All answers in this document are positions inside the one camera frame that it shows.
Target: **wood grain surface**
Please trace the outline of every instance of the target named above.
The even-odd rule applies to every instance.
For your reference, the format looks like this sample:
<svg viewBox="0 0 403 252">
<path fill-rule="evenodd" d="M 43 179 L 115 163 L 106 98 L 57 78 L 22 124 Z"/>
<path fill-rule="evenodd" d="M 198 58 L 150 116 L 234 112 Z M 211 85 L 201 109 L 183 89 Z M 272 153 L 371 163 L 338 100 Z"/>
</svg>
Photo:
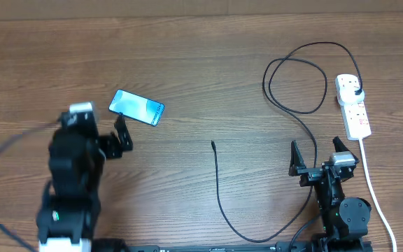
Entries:
<svg viewBox="0 0 403 252">
<path fill-rule="evenodd" d="M 166 105 L 157 127 L 127 120 L 135 149 L 105 165 L 97 237 L 131 245 L 246 244 L 223 220 L 215 198 L 211 140 L 218 149 L 220 196 L 242 234 L 263 239 L 285 225 L 308 188 L 288 176 L 290 142 L 308 166 L 313 145 L 299 124 L 262 94 L 274 58 L 313 41 L 343 43 L 365 84 L 373 134 L 365 140 L 374 189 L 403 251 L 403 13 L 255 15 L 0 22 L 0 143 L 54 120 L 69 104 L 96 101 L 100 132 L 113 130 L 108 104 L 117 89 Z M 316 45 L 296 53 L 321 66 L 329 92 L 316 113 L 300 118 L 318 141 L 318 161 L 346 140 L 335 98 L 337 74 L 355 73 L 340 48 Z M 274 93 L 293 109 L 318 104 L 321 73 L 288 62 Z M 50 178 L 47 146 L 55 129 L 29 136 L 0 159 L 0 219 L 33 246 L 41 191 Z M 347 197 L 372 203 L 363 169 L 344 184 Z M 318 213 L 316 201 L 272 242 L 289 240 Z M 321 232 L 321 224 L 302 235 Z M 375 251 L 390 251 L 375 210 L 369 234 Z M 0 251 L 24 251 L 0 231 Z"/>
</svg>

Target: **white power strip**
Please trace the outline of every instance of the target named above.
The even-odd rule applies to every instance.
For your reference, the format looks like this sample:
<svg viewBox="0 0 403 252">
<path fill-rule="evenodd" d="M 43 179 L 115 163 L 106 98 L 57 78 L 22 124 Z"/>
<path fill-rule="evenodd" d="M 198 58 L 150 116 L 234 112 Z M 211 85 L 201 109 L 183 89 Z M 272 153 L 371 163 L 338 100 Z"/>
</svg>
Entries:
<svg viewBox="0 0 403 252">
<path fill-rule="evenodd" d="M 377 212 L 379 213 L 383 224 L 385 224 L 388 233 L 390 234 L 391 242 L 393 244 L 393 252 L 397 252 L 396 238 L 391 230 L 390 224 L 386 220 L 376 199 L 376 194 L 372 188 L 371 179 L 369 177 L 367 158 L 363 146 L 363 139 L 371 135 L 371 128 L 369 126 L 368 115 L 363 103 L 365 98 L 363 95 L 355 95 L 355 90 L 360 88 L 358 78 L 350 74 L 341 74 L 335 79 L 335 86 L 337 88 L 337 99 L 341 107 L 341 114 L 343 116 L 344 127 L 346 136 L 349 140 L 358 140 L 360 150 L 362 151 L 363 169 L 367 179 L 369 192 L 376 205 Z"/>
</svg>

